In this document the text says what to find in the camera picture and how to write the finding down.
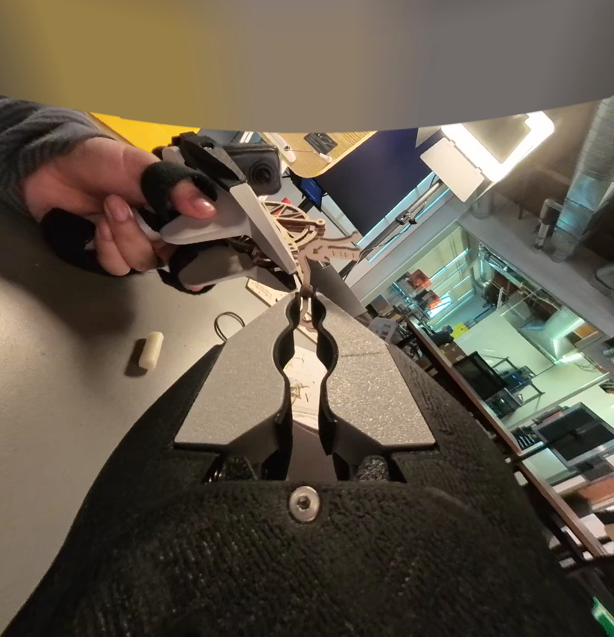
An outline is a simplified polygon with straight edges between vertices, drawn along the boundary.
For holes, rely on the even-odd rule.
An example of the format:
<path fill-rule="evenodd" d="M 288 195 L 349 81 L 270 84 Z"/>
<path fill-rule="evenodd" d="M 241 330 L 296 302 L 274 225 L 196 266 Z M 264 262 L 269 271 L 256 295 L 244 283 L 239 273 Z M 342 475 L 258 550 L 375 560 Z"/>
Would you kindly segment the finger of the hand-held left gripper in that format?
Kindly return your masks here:
<path fill-rule="evenodd" d="M 227 243 L 227 238 L 246 235 L 287 274 L 295 275 L 297 263 L 289 244 L 263 202 L 245 183 L 219 190 L 217 213 L 207 220 L 179 215 L 160 229 L 160 239 L 176 247 L 169 263 L 180 275 L 180 246 L 195 243 Z"/>
<path fill-rule="evenodd" d="M 207 292 L 225 281 L 256 277 L 259 271 L 250 255 L 229 243 L 180 246 L 180 289 L 183 292 Z"/>

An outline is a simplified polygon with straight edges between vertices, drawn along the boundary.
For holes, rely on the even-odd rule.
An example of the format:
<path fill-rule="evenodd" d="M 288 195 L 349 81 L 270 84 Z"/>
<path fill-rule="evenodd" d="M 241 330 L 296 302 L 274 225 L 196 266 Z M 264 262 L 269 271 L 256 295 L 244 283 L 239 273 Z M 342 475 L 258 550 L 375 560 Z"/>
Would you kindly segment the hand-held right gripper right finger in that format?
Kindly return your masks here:
<path fill-rule="evenodd" d="M 325 295 L 311 298 L 320 383 L 319 438 L 338 480 L 366 458 L 430 450 L 435 437 L 389 346 Z"/>

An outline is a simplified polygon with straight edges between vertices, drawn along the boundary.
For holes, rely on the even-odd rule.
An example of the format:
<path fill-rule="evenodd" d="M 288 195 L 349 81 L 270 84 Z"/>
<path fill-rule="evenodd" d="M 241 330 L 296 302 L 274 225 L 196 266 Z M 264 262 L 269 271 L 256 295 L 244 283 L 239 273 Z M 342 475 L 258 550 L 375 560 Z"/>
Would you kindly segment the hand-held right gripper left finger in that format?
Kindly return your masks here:
<path fill-rule="evenodd" d="M 295 354 L 295 293 L 223 345 L 175 437 L 183 449 L 244 457 L 268 480 L 287 478 L 292 403 L 285 374 Z"/>

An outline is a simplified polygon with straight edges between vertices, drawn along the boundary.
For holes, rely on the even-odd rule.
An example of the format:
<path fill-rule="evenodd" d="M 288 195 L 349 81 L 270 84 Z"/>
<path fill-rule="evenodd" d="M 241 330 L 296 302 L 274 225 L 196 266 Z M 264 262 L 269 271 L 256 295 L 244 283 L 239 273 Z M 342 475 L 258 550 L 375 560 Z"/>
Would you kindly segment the wooden wheel model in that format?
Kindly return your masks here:
<path fill-rule="evenodd" d="M 263 206 L 275 220 L 281 234 L 289 244 L 290 250 L 297 260 L 298 252 L 308 241 L 323 236 L 326 223 L 322 219 L 311 219 L 300 208 L 293 206 L 288 200 L 264 201 Z M 296 291 L 293 275 L 287 274 L 279 265 L 268 257 L 255 241 L 246 236 L 226 239 L 227 244 L 237 252 L 244 253 L 252 262 L 253 273 L 246 274 L 249 279 L 281 292 Z"/>

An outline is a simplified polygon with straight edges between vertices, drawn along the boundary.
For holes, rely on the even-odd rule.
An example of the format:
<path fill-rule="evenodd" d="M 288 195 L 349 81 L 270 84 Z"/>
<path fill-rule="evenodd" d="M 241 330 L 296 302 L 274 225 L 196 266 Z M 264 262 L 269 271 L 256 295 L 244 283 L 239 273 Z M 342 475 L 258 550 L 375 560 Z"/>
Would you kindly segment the pale wooden handlebar part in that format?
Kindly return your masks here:
<path fill-rule="evenodd" d="M 305 230 L 294 239 L 295 258 L 300 283 L 297 284 L 301 297 L 301 326 L 314 333 L 311 299 L 315 292 L 321 293 L 337 303 L 348 314 L 357 317 L 364 312 L 359 300 L 343 280 L 335 267 L 334 260 L 357 262 L 361 250 L 356 245 L 360 234 L 340 238 L 327 238 L 318 230 Z"/>

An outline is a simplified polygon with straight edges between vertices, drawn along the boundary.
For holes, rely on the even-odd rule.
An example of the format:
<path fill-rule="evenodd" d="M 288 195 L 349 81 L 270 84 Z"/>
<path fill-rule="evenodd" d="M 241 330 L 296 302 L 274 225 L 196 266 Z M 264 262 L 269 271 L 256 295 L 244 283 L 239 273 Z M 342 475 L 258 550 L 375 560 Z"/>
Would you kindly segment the person's left forearm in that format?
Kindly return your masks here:
<path fill-rule="evenodd" d="M 0 199 L 28 213 L 24 180 L 93 138 L 109 136 L 80 111 L 0 95 Z"/>

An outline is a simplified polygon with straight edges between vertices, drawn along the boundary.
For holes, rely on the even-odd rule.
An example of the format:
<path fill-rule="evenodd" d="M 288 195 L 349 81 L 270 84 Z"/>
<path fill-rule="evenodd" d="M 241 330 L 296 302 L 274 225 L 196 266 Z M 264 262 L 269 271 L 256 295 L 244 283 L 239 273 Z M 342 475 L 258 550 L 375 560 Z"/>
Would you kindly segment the person's left hand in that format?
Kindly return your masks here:
<path fill-rule="evenodd" d="M 59 208 L 96 223 L 97 259 L 109 274 L 150 271 L 171 246 L 152 242 L 132 209 L 146 205 L 141 176 L 157 162 L 157 156 L 121 141 L 86 139 L 23 181 L 25 204 L 37 221 Z"/>

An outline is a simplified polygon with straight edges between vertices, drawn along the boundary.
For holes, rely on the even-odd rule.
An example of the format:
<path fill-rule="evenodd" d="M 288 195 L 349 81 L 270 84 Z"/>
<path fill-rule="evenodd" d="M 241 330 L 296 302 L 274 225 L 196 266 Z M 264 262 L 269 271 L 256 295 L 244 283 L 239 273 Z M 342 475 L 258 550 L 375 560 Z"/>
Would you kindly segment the laser-cut wooden sheet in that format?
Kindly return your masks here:
<path fill-rule="evenodd" d="M 255 298 L 262 301 L 267 307 L 272 307 L 290 294 L 290 292 L 273 289 L 250 278 L 247 280 L 245 288 L 247 291 L 252 293 Z"/>

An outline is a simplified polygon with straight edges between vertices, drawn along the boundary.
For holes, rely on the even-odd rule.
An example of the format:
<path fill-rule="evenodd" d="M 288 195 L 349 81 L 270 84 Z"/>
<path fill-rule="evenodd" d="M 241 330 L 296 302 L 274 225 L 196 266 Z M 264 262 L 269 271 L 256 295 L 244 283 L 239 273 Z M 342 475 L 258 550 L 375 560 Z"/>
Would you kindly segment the open instruction booklet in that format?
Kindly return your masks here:
<path fill-rule="evenodd" d="M 294 423 L 312 434 L 318 434 L 320 388 L 326 374 L 325 367 L 315 352 L 295 346 L 284 373 L 290 384 Z"/>

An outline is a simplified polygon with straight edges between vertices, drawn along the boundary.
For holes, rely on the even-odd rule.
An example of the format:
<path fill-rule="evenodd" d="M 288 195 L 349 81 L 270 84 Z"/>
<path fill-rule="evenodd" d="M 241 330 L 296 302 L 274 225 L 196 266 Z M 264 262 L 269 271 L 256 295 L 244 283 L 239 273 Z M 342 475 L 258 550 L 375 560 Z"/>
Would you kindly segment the white wax cylinder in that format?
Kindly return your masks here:
<path fill-rule="evenodd" d="M 144 339 L 137 366 L 144 371 L 155 369 L 159 361 L 164 335 L 160 331 L 152 331 Z"/>

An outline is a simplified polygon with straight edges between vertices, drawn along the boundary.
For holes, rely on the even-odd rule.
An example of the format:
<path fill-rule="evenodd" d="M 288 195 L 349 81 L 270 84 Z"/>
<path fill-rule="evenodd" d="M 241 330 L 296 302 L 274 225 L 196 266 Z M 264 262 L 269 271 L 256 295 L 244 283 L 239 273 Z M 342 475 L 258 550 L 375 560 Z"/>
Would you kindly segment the black computer monitor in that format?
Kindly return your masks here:
<path fill-rule="evenodd" d="M 455 362 L 453 368 L 484 402 L 506 388 L 501 376 L 478 352 L 473 352 Z"/>

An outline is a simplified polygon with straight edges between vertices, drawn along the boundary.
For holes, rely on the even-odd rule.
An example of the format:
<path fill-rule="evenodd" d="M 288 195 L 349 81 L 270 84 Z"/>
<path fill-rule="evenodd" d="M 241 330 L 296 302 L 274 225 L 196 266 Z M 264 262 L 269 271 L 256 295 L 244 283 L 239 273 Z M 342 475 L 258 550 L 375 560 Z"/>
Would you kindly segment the grey computer monitor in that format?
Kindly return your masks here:
<path fill-rule="evenodd" d="M 533 432 L 568 468 L 614 452 L 614 427 L 582 402 L 535 422 Z"/>

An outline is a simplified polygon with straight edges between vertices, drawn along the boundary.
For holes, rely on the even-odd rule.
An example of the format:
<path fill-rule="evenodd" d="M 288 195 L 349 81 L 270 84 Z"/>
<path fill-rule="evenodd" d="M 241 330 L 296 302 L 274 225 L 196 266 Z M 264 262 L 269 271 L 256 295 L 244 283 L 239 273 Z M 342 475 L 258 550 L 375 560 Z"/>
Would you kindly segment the white wall light panel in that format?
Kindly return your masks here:
<path fill-rule="evenodd" d="M 544 111 L 442 125 L 422 162 L 463 203 L 505 179 L 555 133 Z"/>

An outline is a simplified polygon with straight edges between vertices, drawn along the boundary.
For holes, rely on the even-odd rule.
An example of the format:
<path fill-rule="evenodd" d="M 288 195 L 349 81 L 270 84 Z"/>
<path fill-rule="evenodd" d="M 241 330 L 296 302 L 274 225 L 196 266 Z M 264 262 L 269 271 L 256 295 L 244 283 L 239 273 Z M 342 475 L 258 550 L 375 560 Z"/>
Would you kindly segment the silver ventilation duct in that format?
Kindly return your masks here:
<path fill-rule="evenodd" d="M 614 196 L 614 95 L 602 100 L 578 158 L 575 177 L 560 215 L 568 236 L 565 259 L 586 239 Z"/>

